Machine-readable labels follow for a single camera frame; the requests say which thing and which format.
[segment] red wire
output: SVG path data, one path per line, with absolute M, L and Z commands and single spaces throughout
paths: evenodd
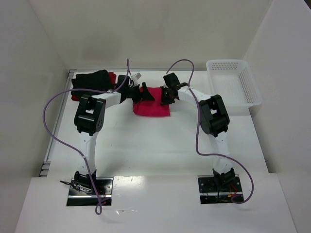
M 237 188 L 236 188 L 233 184 L 231 184 L 231 186 L 232 186 L 232 187 L 234 188 L 234 190 L 235 190 L 235 194 L 234 194 L 234 195 L 236 195 L 237 192 L 238 192 Z

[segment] electrical wire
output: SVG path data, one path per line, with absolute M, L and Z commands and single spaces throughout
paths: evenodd
M 74 184 L 73 182 L 67 182 L 67 181 L 60 181 L 60 183 L 63 183 L 63 184 L 66 184 L 66 185 L 69 185 L 69 187 L 73 188 L 74 190 L 77 190 L 79 192 L 84 192 L 85 194 L 92 194 L 92 190 L 86 190 L 85 188 L 82 188 L 76 184 Z
M 131 74 L 131 71 L 130 71 L 130 61 L 129 61 L 129 59 L 126 59 L 126 64 L 127 64 L 127 71 L 126 71 L 126 76 L 127 76 L 128 74 Z M 89 174 L 89 178 L 90 178 L 92 187 L 93 187 L 93 189 L 94 189 L 94 192 L 95 192 L 96 197 L 97 197 L 97 200 L 98 200 L 98 204 L 96 205 L 96 208 L 95 208 L 95 213 L 96 213 L 97 215 L 102 214 L 102 211 L 103 211 L 103 209 L 102 209 L 102 202 L 105 201 L 105 198 L 104 198 L 104 200 L 101 200 L 101 197 L 100 197 L 100 195 L 99 195 L 99 193 L 98 193 L 98 191 L 97 191 L 97 188 L 96 188 L 96 186 L 95 186 L 94 180 L 93 180 L 93 178 L 92 178 L 92 175 L 91 175 L 91 172 L 90 172 L 90 168 L 89 168 L 89 165 L 88 165 L 88 162 L 87 162 L 87 159 L 86 159 L 85 155 L 84 155 L 80 150 L 78 150 L 76 147 L 74 147 L 74 146 L 72 146 L 72 145 L 70 145 L 70 144 L 68 144 L 68 143 L 66 143 L 66 142 L 64 142 L 64 141 L 62 141 L 62 140 L 60 140 L 60 139 L 58 139 L 56 136 L 54 136 L 54 135 L 52 134 L 52 132 L 49 130 L 49 128 L 48 128 L 48 126 L 47 126 L 47 123 L 46 123 L 46 120 L 45 120 L 45 112 L 46 112 L 46 110 L 47 110 L 48 105 L 49 105 L 56 97 L 58 97 L 58 96 L 60 96 L 60 95 L 62 95 L 62 94 L 64 94 L 64 93 L 67 93 L 67 92 L 70 92 L 70 91 L 92 91 L 92 92 L 101 93 L 101 94 L 102 94 L 102 93 L 113 93 L 113 92 L 118 91 L 118 90 L 125 84 L 126 80 L 128 80 L 128 79 L 125 78 L 125 79 L 123 80 L 123 82 L 121 83 L 121 85 L 120 85 L 118 88 L 116 88 L 116 89 L 114 89 L 114 90 L 112 90 L 112 91 L 99 91 L 99 90 L 92 90 L 92 89 L 85 89 L 85 88 L 69 89 L 69 90 L 62 91 L 62 92 L 56 94 L 55 96 L 53 96 L 52 98 L 50 98 L 50 99 L 47 101 L 47 103 L 45 104 L 44 108 L 43 108 L 42 120 L 43 120 L 44 128 L 46 129 L 46 131 L 48 132 L 48 134 L 49 134 L 54 140 L 56 140 L 57 142 L 59 142 L 59 143 L 65 145 L 65 146 L 67 146 L 67 147 L 69 147 L 69 148 L 75 150 L 76 152 L 78 152 L 78 153 L 82 156 L 82 158 L 83 158 L 83 160 L 84 160 L 84 162 L 85 162 L 85 164 L 86 164 L 87 172 L 88 172 L 88 174 Z
M 188 81 L 188 88 L 189 88 L 189 91 L 191 92 L 191 94 L 193 95 L 194 97 L 194 100 L 195 100 L 195 103 L 196 103 L 196 106 L 197 106 L 197 110 L 198 110 L 198 122 L 197 122 L 197 127 L 196 127 L 196 136 L 195 136 L 195 150 L 196 152 L 199 154 L 199 155 L 202 155 L 202 156 L 220 156 L 220 157 L 223 157 L 223 158 L 227 158 L 229 160 L 232 160 L 233 162 L 237 163 L 238 165 L 240 165 L 244 171 L 247 173 L 247 175 L 249 176 L 249 179 L 251 181 L 251 184 L 252 184 L 252 189 L 251 189 L 251 193 L 250 195 L 248 196 L 247 199 L 245 199 L 244 201 L 241 201 L 241 202 L 237 202 L 237 201 L 234 201 L 234 198 L 237 197 L 237 196 L 241 196 L 242 194 L 238 194 L 238 195 L 235 195 L 231 198 L 231 201 L 235 204 L 243 204 L 245 202 L 247 202 L 248 200 L 251 199 L 251 197 L 253 196 L 253 193 L 254 193 L 254 181 L 253 181 L 253 178 L 251 176 L 251 174 L 248 172 L 248 170 L 246 169 L 246 167 L 244 167 L 243 164 L 241 164 L 238 160 L 232 158 L 232 157 L 229 157 L 229 156 L 226 156 L 224 154 L 218 154 L 218 153 L 201 153 L 199 151 L 199 132 L 200 132 L 200 122 L 201 122 L 201 112 L 200 112 L 200 105 L 199 105 L 199 102 L 198 102 L 198 99 L 196 98 L 194 92 L 191 90 L 191 87 L 190 87 L 190 83 L 191 83 L 191 79 L 192 79 L 192 76 L 193 76 L 193 73 L 194 73 L 194 63 L 188 59 L 181 59 L 181 60 L 178 60 L 176 61 L 173 65 L 171 65 L 171 67 L 168 69 L 168 71 L 166 72 L 166 74 L 173 68 L 174 65 L 176 65 L 178 62 L 181 62 L 181 61 L 187 61 L 187 62 L 190 62 L 191 65 L 192 65 L 192 72 L 191 72 L 191 75 L 190 75 L 190 78 L 189 78 L 189 81 Z
M 234 189 L 234 191 L 235 191 L 235 193 L 234 193 L 233 195 L 236 195 L 237 192 L 238 192 L 237 188 L 236 188 L 233 184 L 231 184 L 231 186 L 233 187 L 233 189 Z
M 215 203 L 217 203 L 219 200 L 219 192 L 220 192 L 220 190 L 219 190 L 219 185 L 218 185 L 217 186 L 217 199 L 215 200 Z

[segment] white connector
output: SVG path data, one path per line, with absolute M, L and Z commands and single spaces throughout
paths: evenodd
M 137 73 L 131 76 L 131 80 L 134 82 L 134 86 L 138 85 L 138 79 L 140 79 L 141 74 Z

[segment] white tabletop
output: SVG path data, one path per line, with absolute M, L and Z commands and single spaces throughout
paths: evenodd
M 175 73 L 188 81 L 189 71 Z M 148 86 L 164 83 L 164 72 L 141 74 Z M 210 93 L 205 71 L 195 72 L 192 86 Z M 77 106 L 69 96 L 58 137 L 78 147 L 73 124 Z M 197 112 L 180 101 L 170 108 L 171 117 L 138 117 L 127 100 L 106 111 L 97 139 L 97 175 L 115 177 L 112 206 L 105 206 L 101 216 L 93 206 L 66 207 L 68 187 L 59 180 L 71 179 L 80 158 L 53 143 L 48 177 L 32 179 L 16 233 L 296 232 L 277 175 L 268 173 L 248 110 L 229 115 L 228 147 L 251 172 L 254 195 L 242 205 L 201 205 L 197 176 L 212 174 L 212 160 L 195 153 Z M 202 132 L 200 149 L 212 152 Z M 234 169 L 248 196 L 249 178 L 237 165 Z
M 32 178 L 16 233 L 295 233 L 277 175 L 253 173 L 242 205 L 200 204 L 197 176 L 115 177 L 112 206 L 66 207 L 68 187 Z M 244 194 L 250 181 L 240 176 Z
M 140 82 L 159 87 L 164 84 L 164 71 L 140 72 Z M 188 82 L 190 71 L 176 71 L 181 82 Z M 191 86 L 210 94 L 206 71 L 195 71 Z M 57 136 L 79 147 L 78 132 L 73 119 L 78 102 L 68 96 Z M 98 177 L 149 175 L 212 174 L 212 158 L 195 152 L 197 110 L 181 101 L 170 105 L 171 116 L 139 117 L 133 113 L 132 101 L 110 107 L 105 112 L 104 127 L 96 145 Z M 230 115 L 228 147 L 231 156 L 251 172 L 268 172 L 249 111 L 241 116 Z M 208 137 L 200 132 L 200 150 L 212 152 Z M 48 177 L 73 176 L 80 156 L 73 150 L 53 143 Z M 236 173 L 243 170 L 234 165 Z

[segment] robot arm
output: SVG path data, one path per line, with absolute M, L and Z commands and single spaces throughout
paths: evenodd
M 104 93 L 96 96 L 83 95 L 74 118 L 74 124 L 77 126 L 80 137 L 80 151 L 85 155 L 87 163 L 90 168 L 93 180 L 96 180 L 96 166 L 95 166 L 95 147 L 98 132 L 102 129 L 104 124 L 105 109 L 113 105 L 122 103 L 126 98 L 131 98 L 133 102 L 141 100 L 154 100 L 148 92 L 145 83 L 142 83 L 143 91 L 140 91 L 137 83 L 140 74 L 133 77 L 133 85 L 129 86 L 130 78 L 124 75 L 118 76 L 118 83 L 116 88 L 125 81 L 124 85 L 118 89 L 117 92 Z M 81 164 L 74 174 L 74 182 L 85 188 L 91 189 L 92 185 L 90 177 L 84 160 L 81 159 Z
M 164 81 L 166 87 L 162 88 L 162 103 L 171 104 L 175 102 L 174 99 L 178 99 L 196 107 L 187 83 L 180 83 L 174 73 L 164 76 Z M 230 120 L 221 96 L 207 95 L 193 88 L 191 90 L 198 100 L 200 125 L 209 137 L 213 153 L 229 155 L 226 132 Z M 227 182 L 228 177 L 235 176 L 230 160 L 220 156 L 214 156 L 213 173 L 221 183 Z

